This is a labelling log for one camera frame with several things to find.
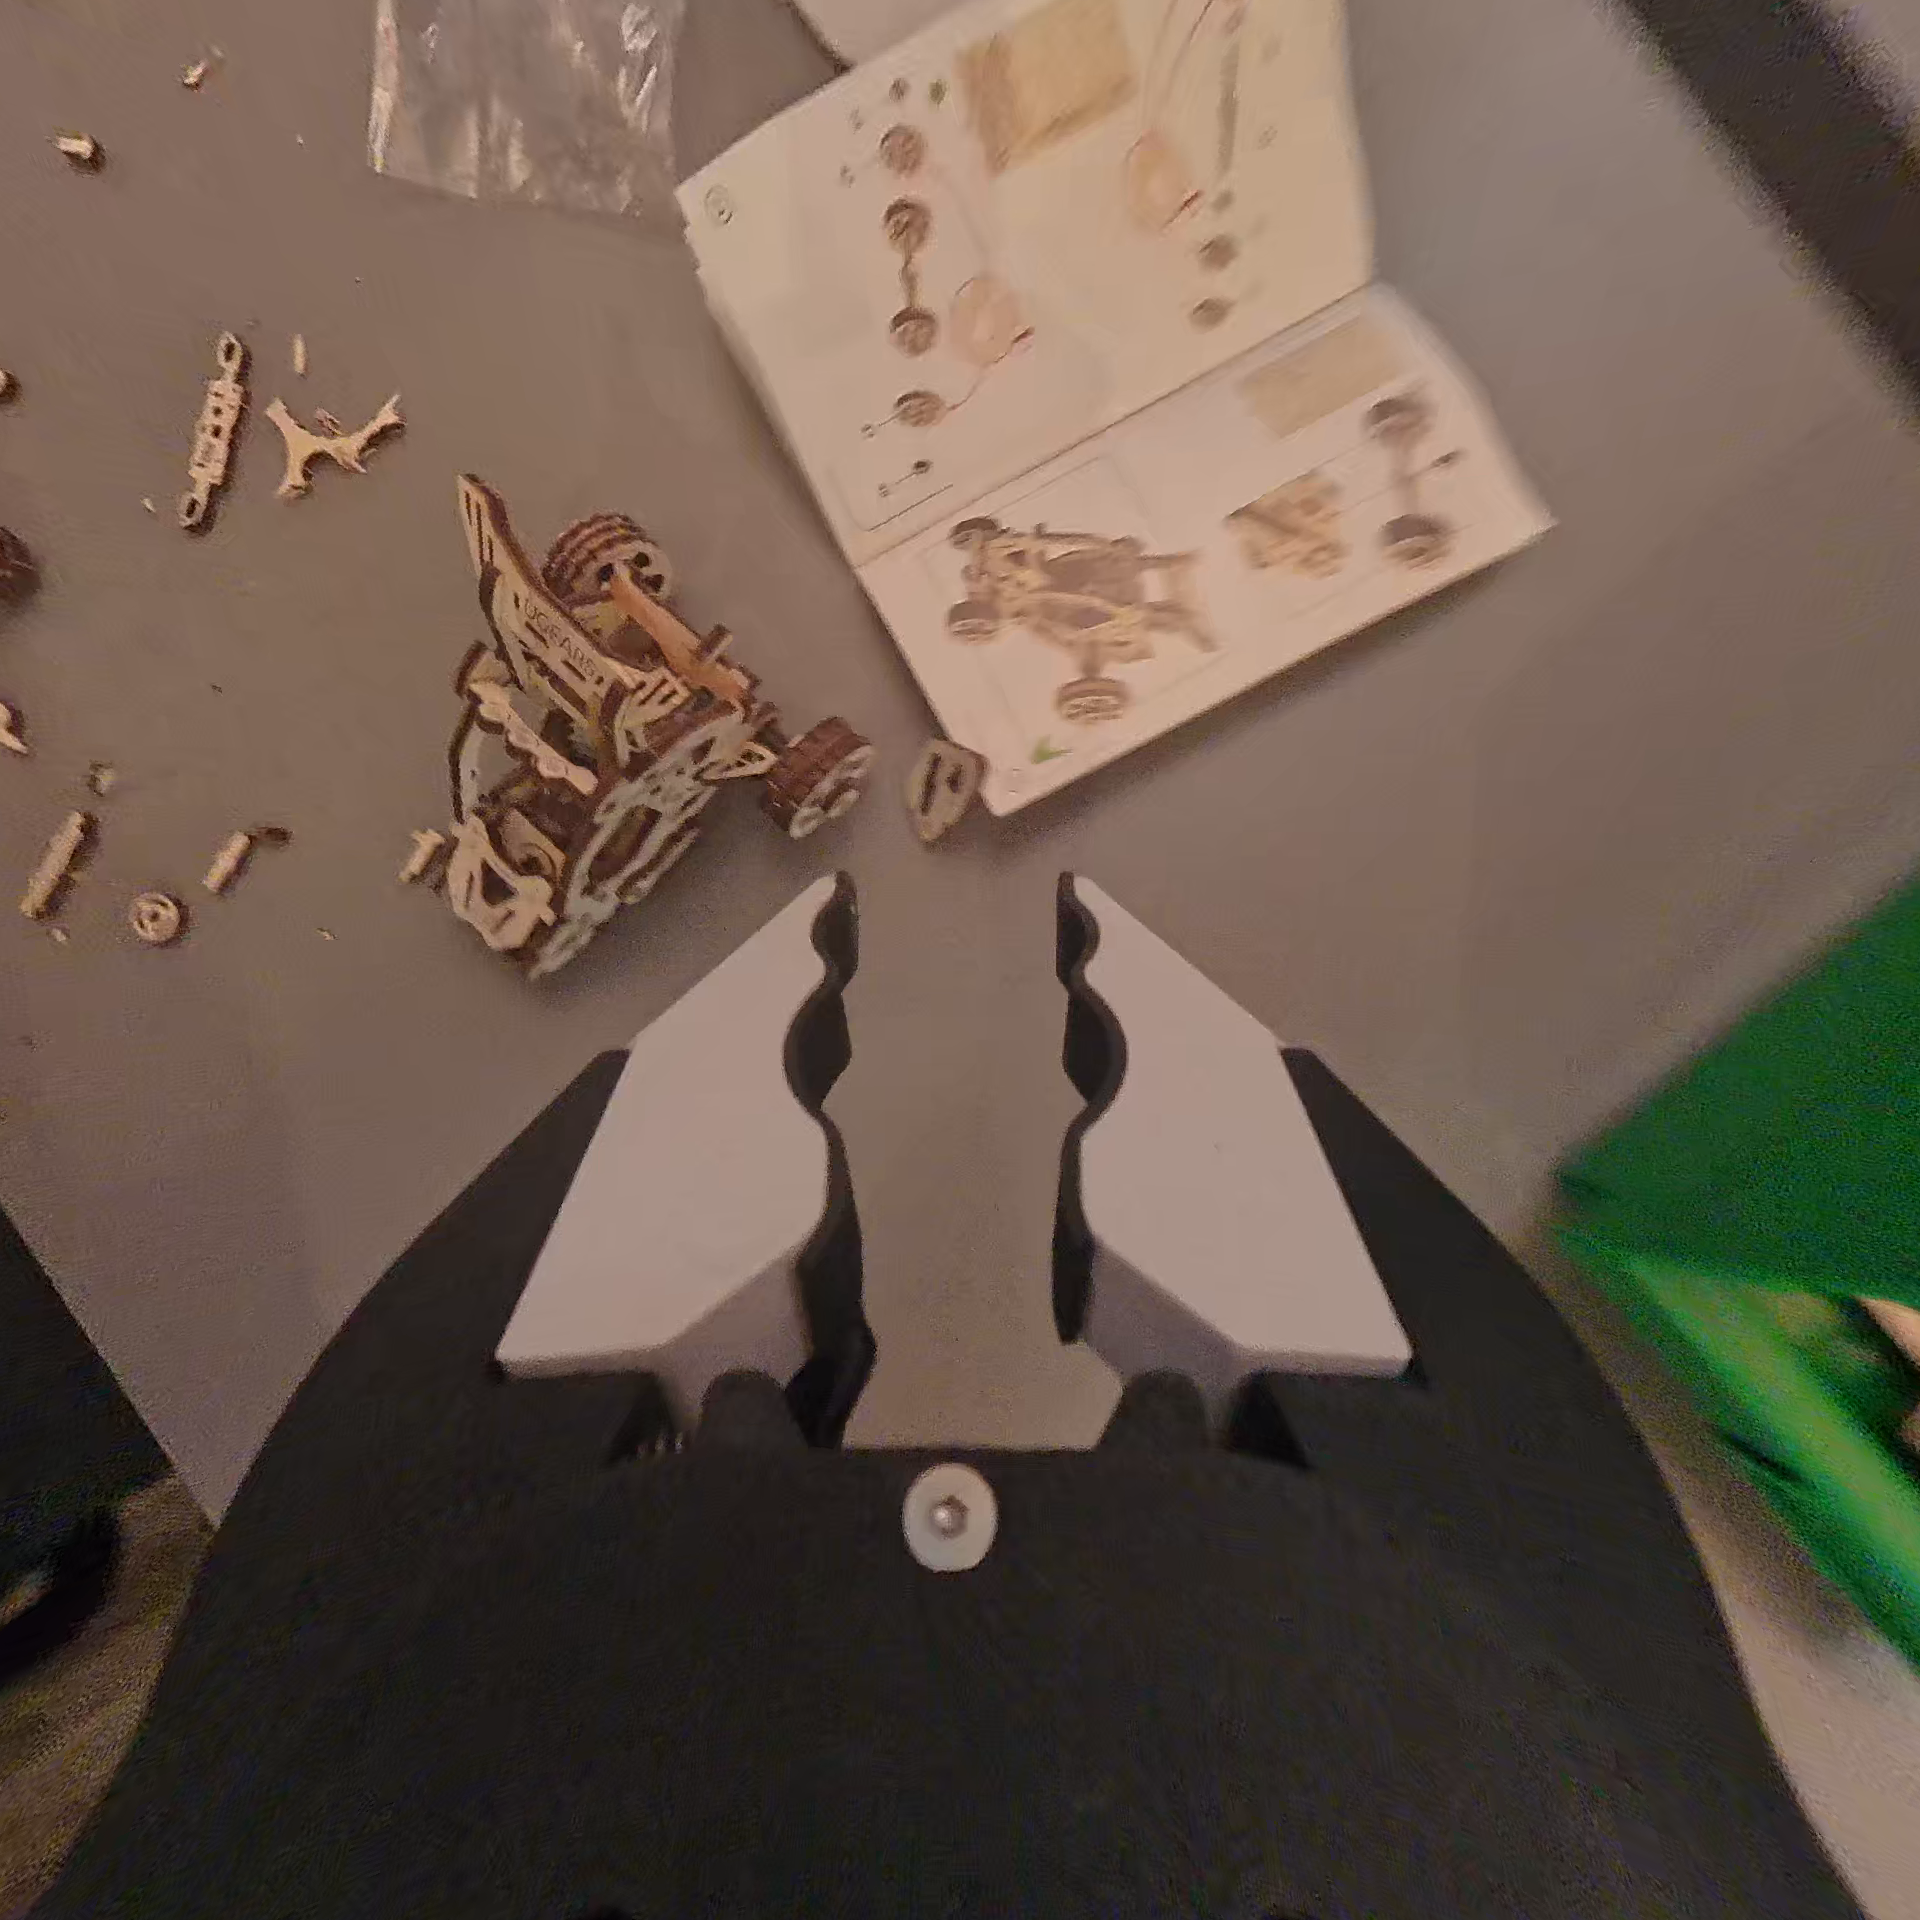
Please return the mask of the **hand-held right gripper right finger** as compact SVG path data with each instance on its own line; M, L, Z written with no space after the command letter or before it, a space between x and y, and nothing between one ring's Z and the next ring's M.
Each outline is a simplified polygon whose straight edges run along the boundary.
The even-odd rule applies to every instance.
M1272 1032L1091 878L1055 891L1058 1339L1116 1378L1399 1378L1413 1345Z

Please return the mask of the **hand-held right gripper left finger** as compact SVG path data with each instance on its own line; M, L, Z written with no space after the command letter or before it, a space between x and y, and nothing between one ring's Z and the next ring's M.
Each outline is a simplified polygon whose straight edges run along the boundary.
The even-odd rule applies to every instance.
M856 886L804 886L632 1041L496 1345L514 1378L638 1373L685 1434L772 1378L843 1443L872 1373L861 1232L828 1098L852 1058Z

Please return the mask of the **slotted wooden link bar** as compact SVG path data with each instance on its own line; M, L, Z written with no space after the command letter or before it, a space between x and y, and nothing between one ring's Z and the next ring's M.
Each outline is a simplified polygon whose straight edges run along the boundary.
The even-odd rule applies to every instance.
M232 465L232 443L248 408L248 345L230 329L214 342L214 372L204 389L187 451L184 485L176 525L198 534L208 528Z

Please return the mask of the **wooden model buggy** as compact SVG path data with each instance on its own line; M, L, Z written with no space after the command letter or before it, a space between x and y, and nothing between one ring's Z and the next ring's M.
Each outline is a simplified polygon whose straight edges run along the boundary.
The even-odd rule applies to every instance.
M453 916L527 981L571 968L698 843L724 787L803 841L863 798L876 748L846 717L794 731L731 632L677 605L666 546L621 512L522 546L477 474L455 481L485 638L448 744Z

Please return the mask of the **pale plywood parts sheet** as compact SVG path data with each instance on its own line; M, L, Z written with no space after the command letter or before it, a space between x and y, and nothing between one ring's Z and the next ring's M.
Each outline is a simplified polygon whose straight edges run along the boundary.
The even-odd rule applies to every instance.
M1887 1347L1887 1370L1902 1403L1899 1440L1918 1457L1918 1309L1883 1298L1858 1298L1856 1307Z

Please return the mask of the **oval wooden part with holes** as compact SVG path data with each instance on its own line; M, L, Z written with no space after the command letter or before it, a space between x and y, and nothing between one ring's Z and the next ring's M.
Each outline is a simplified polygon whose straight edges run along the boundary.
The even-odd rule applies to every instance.
M902 782L902 808L924 849L936 846L970 813L988 769L981 753L946 737L922 748Z

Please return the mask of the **green plastic bin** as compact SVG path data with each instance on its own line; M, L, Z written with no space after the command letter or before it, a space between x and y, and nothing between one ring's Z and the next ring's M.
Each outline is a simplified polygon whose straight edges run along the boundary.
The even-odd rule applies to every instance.
M1583 1142L1555 1237L1915 1666L1918 1469L1856 1307L1918 1305L1915 878Z

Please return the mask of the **branch-shaped plywood scrap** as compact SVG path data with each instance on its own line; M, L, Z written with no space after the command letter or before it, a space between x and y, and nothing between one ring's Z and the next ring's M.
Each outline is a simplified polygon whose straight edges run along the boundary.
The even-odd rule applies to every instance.
M388 395L373 418L356 427L346 427L332 416L325 416L319 422L304 422L282 397L274 397L262 416L276 429L282 443L276 501L304 497L312 485L312 465L333 465L346 474L363 474L373 446L405 427L397 394Z

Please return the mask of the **assembly instruction booklet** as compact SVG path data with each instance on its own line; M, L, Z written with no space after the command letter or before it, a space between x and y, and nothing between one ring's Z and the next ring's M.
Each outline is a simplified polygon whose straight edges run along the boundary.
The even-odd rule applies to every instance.
M997 818L1552 528L1376 275L1346 5L951 6L679 209Z

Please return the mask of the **clear plastic bag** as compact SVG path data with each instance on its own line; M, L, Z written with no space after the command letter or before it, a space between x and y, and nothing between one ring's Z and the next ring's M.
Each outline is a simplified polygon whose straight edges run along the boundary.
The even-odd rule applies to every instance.
M367 165L453 200L674 218L683 2L375 2Z

